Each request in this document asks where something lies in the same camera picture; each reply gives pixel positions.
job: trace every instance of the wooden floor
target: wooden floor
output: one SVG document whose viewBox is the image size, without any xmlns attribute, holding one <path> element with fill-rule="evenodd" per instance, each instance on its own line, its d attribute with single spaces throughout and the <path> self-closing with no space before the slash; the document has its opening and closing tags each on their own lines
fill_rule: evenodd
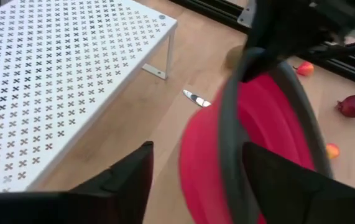
<svg viewBox="0 0 355 224">
<path fill-rule="evenodd" d="M 238 6 L 241 6 L 241 7 L 245 7 L 247 2 L 249 2 L 249 0 L 227 0 L 233 4 L 236 4 Z"/>
<path fill-rule="evenodd" d="M 154 183 L 145 223 L 193 223 L 180 191 L 177 158 L 186 121 L 199 108 L 182 90 L 212 99 L 228 76 L 222 68 L 226 52 L 243 43 L 245 35 L 167 0 L 146 4 L 178 20 L 169 79 L 140 72 L 38 190 L 70 189 L 153 140 Z M 162 66 L 164 60 L 165 47 L 152 62 Z M 292 58 L 290 63 L 298 65 L 300 60 Z M 301 81 L 325 141 L 341 149 L 332 161 L 336 179 L 355 187 L 355 119 L 346 119 L 334 109 L 338 100 L 355 94 L 355 83 L 321 68 Z"/>
</svg>

